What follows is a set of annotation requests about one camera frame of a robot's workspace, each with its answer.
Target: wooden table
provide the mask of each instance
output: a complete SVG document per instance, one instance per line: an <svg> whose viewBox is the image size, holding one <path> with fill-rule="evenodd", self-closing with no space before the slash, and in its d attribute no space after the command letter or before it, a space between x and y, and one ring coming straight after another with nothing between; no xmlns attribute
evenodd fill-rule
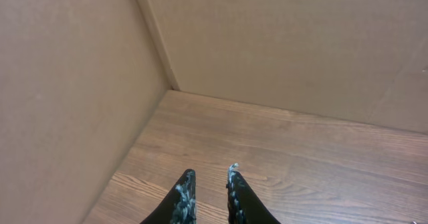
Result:
<svg viewBox="0 0 428 224"><path fill-rule="evenodd" d="M282 223L428 223L428 136L169 91L84 223L140 223L187 168L227 223L227 167Z"/></svg>

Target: wood grain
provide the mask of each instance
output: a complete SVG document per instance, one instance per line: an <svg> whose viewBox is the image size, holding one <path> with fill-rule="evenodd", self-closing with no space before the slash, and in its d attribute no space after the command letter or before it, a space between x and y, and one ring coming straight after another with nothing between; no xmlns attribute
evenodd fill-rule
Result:
<svg viewBox="0 0 428 224"><path fill-rule="evenodd" d="M139 223L187 168L227 223L234 162L282 223L428 220L428 136L169 91L85 223Z"/></svg>

